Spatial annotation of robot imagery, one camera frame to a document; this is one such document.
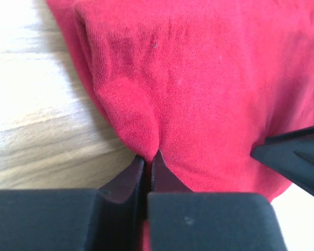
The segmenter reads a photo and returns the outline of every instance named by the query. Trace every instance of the black foam pad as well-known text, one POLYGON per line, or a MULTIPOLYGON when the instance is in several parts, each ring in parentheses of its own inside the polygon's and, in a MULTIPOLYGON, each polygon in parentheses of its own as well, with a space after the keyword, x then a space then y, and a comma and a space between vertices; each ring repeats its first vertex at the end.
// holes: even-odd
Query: black foam pad
POLYGON ((287 251, 262 196, 152 192, 148 202, 152 251, 287 251))
POLYGON ((0 191, 0 251, 93 250, 98 189, 0 191))

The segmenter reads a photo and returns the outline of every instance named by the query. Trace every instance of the red cloth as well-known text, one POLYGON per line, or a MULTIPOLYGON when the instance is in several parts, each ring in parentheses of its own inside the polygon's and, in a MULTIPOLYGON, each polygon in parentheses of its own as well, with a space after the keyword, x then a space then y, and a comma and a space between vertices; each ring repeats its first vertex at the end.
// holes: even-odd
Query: red cloth
POLYGON ((290 182, 250 158, 314 125, 314 0, 48 0, 91 99, 193 191, 290 182))

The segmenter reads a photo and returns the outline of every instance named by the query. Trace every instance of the light wooden surface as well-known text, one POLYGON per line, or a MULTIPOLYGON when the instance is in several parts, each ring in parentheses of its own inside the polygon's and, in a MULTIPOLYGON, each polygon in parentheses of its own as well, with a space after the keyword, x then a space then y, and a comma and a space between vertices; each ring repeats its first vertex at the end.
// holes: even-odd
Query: light wooden surface
POLYGON ((44 0, 0 1, 0 188, 98 187, 133 157, 90 102, 44 0))

